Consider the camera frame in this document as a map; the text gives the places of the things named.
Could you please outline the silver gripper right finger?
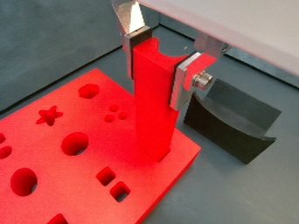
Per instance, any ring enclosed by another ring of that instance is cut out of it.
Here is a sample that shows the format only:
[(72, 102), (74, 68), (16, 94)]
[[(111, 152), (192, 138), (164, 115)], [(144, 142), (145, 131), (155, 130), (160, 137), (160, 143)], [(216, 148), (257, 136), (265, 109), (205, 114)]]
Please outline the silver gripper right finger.
[(212, 76), (205, 70), (229, 50), (227, 43), (201, 31), (197, 32), (193, 46), (196, 52), (175, 68), (169, 106), (176, 111), (191, 99), (195, 88), (205, 90), (211, 85)]

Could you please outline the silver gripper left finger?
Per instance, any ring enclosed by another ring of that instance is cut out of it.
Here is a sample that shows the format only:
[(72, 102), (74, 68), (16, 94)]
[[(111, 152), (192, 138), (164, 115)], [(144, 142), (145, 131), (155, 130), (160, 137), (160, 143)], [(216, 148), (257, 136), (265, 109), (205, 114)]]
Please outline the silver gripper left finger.
[(152, 37), (136, 0), (111, 0), (116, 13), (123, 48), (125, 50), (127, 74), (133, 78), (133, 47)]

